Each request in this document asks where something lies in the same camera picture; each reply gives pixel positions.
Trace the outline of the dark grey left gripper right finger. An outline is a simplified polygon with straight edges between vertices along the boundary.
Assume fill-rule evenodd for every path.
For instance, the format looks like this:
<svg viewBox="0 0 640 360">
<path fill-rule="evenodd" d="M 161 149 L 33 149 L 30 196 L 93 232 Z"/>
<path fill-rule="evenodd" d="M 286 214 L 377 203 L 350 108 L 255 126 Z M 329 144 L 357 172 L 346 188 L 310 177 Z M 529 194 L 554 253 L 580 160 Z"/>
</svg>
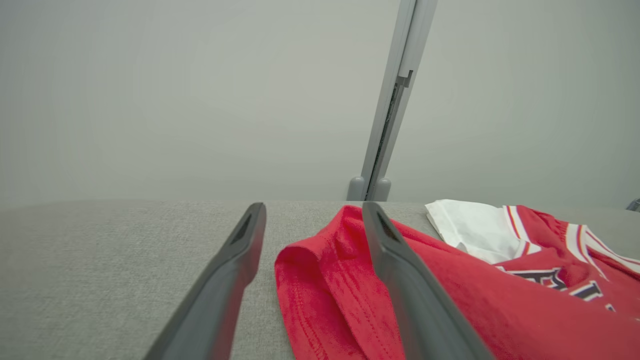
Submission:
<svg viewBox="0 0 640 360">
<path fill-rule="evenodd" d="M 364 202 L 362 218 L 372 266 L 388 290 L 406 358 L 492 360 L 493 353 L 382 207 Z"/>
</svg>

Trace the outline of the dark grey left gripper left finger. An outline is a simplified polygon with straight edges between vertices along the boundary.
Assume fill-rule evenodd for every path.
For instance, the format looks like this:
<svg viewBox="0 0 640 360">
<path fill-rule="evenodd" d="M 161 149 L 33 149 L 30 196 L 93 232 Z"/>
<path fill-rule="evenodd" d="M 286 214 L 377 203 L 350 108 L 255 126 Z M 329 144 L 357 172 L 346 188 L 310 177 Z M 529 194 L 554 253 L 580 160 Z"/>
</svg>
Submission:
<svg viewBox="0 0 640 360">
<path fill-rule="evenodd" d="M 258 273 L 266 206 L 252 203 L 160 332 L 147 360 L 228 360 L 244 291 Z"/>
</svg>

